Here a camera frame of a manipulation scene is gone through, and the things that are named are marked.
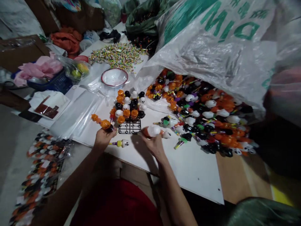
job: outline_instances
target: white table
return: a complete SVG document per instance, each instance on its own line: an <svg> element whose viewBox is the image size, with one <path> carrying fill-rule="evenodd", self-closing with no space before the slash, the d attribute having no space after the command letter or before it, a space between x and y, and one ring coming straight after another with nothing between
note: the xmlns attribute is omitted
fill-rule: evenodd
<svg viewBox="0 0 301 226"><path fill-rule="evenodd" d="M125 26L120 23L115 29L124 31ZM121 42L128 42L127 38L123 38ZM106 45L107 43L97 41L81 55L89 56L93 50L98 50ZM142 56L142 59L144 59L144 62L135 65L136 68L134 72L137 73L142 68L144 63L148 60L148 56ZM71 99L72 103L83 91L83 88L74 86L68 91L66 96ZM111 108L112 107L107 107L105 101L103 101L95 114L101 119L108 119ZM153 122L158 122L161 118L166 116L164 113L156 112L151 109L147 109L145 114L146 116L141 120L142 127L149 126ZM39 124L46 128L49 128L52 123L53 121L44 118L39 121ZM73 140L92 147L94 145L95 134L99 129L100 126L91 120L82 134L79 137L74 137ZM216 156L203 152L195 140L174 150L173 147L178 142L179 136L174 134L171 130L170 133L172 137L170 139L163 139L163 146L180 186L216 203L224 204ZM108 146L106 152L124 162L156 175L158 172L157 162L146 150L140 137L138 135L117 134L112 141L116 142L122 139L129 140L131 145L125 148Z"/></svg>

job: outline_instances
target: person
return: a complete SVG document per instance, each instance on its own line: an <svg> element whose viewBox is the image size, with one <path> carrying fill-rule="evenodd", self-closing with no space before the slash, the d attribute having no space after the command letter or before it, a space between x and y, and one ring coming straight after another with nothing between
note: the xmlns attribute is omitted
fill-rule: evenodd
<svg viewBox="0 0 301 226"><path fill-rule="evenodd" d="M49 197L43 209L34 217L32 226L64 225L97 159L116 134L116 129L112 133L106 133L103 129L97 132L91 152L65 183ZM141 138L158 162L163 195L171 221L175 225L197 225L165 155L161 136L158 135L152 140L143 135ZM163 225L158 210L137 186L124 179L112 179L80 200L70 226L121 224Z"/></svg>

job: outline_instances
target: pink cloth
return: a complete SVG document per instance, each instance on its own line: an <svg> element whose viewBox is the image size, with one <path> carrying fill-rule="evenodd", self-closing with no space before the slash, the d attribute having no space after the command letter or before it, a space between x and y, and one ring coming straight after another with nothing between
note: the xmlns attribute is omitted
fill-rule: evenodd
<svg viewBox="0 0 301 226"><path fill-rule="evenodd" d="M26 86L28 79L48 78L51 80L54 74L63 69L63 65L58 60L54 59L54 53L50 52L50 57L41 56L35 63L26 63L19 67L21 70L16 74L14 83L18 87Z"/></svg>

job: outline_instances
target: red clothing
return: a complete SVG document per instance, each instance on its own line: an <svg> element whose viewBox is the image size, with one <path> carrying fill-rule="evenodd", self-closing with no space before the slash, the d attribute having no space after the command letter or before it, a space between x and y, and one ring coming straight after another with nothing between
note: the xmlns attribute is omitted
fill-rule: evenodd
<svg viewBox="0 0 301 226"><path fill-rule="evenodd" d="M124 179L108 181L80 201L70 226L83 225L163 226L154 204Z"/></svg>

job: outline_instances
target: white bowl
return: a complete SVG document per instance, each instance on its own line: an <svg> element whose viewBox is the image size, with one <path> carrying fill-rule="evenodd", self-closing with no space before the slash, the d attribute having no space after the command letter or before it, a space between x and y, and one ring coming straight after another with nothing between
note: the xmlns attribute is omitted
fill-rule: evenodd
<svg viewBox="0 0 301 226"><path fill-rule="evenodd" d="M129 75L126 71L119 68L111 68L103 72L101 81L107 86L116 87L126 83Z"/></svg>

